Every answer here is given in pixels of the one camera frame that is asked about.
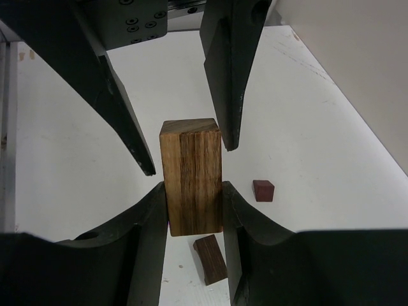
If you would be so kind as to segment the dark arch wood block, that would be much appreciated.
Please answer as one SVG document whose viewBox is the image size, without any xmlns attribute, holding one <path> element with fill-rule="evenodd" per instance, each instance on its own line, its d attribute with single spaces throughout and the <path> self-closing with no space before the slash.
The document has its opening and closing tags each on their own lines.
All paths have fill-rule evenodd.
<svg viewBox="0 0 408 306">
<path fill-rule="evenodd" d="M 206 286 L 228 278 L 225 260 L 215 235 L 197 239 L 193 243 L 193 248 L 200 259 Z"/>
</svg>

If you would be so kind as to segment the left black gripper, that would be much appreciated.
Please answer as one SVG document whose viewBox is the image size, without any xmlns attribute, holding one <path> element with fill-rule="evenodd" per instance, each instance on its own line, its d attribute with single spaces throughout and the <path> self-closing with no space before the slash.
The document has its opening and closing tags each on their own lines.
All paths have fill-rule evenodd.
<svg viewBox="0 0 408 306">
<path fill-rule="evenodd" d="M 152 176 L 149 147 L 106 50 L 163 37 L 169 19 L 200 13 L 205 3 L 1 1 L 1 20 L 113 128 L 144 174 Z"/>
</svg>

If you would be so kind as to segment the reddish brown wood block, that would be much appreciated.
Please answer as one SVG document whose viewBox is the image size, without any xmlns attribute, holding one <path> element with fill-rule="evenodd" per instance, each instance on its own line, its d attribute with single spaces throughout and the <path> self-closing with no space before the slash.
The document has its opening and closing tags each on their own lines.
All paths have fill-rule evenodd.
<svg viewBox="0 0 408 306">
<path fill-rule="evenodd" d="M 269 180 L 253 180 L 252 185 L 257 202 L 273 201 L 275 186 Z"/>
</svg>

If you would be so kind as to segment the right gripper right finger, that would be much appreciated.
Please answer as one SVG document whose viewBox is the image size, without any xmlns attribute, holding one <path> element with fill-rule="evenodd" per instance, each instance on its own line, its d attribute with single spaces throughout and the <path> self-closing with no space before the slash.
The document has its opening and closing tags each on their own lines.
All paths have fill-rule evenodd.
<svg viewBox="0 0 408 306">
<path fill-rule="evenodd" d="M 294 233 L 222 185 L 232 305 L 406 305 L 407 230 Z"/>
</svg>

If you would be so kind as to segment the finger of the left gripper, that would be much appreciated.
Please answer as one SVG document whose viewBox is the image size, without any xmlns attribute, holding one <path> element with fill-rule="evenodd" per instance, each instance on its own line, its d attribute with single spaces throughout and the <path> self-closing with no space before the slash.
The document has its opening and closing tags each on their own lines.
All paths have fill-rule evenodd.
<svg viewBox="0 0 408 306">
<path fill-rule="evenodd" d="M 226 150 L 238 148 L 244 95 L 271 1 L 207 1 L 200 38 Z"/>
</svg>

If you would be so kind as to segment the light striped wood block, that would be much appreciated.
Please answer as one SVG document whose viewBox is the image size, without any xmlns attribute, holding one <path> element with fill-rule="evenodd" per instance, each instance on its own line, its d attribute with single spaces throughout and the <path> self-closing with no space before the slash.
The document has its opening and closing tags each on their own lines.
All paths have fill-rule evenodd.
<svg viewBox="0 0 408 306">
<path fill-rule="evenodd" d="M 159 144 L 171 235 L 221 232 L 221 132 L 215 119 L 165 121 Z"/>
</svg>

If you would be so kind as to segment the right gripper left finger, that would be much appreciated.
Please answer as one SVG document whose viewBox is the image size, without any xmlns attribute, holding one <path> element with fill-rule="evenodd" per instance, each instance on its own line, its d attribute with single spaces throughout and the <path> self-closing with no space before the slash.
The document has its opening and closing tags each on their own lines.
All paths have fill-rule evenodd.
<svg viewBox="0 0 408 306">
<path fill-rule="evenodd" d="M 157 305 L 168 232 L 158 184 L 73 240 L 1 235 L 2 305 Z"/>
</svg>

